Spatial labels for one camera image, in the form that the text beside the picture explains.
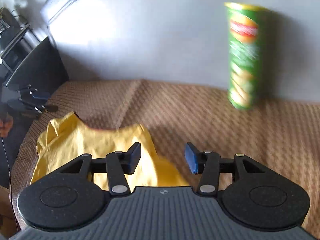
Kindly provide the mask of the person's left hand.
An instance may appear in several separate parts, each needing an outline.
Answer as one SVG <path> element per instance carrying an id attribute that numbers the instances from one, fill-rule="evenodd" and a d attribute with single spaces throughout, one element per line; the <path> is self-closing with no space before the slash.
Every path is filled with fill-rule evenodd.
<path id="1" fill-rule="evenodd" d="M 7 115 L 4 120 L 0 120 L 0 137 L 5 138 L 8 136 L 10 130 L 12 129 L 14 124 L 14 119 L 12 116 Z"/>

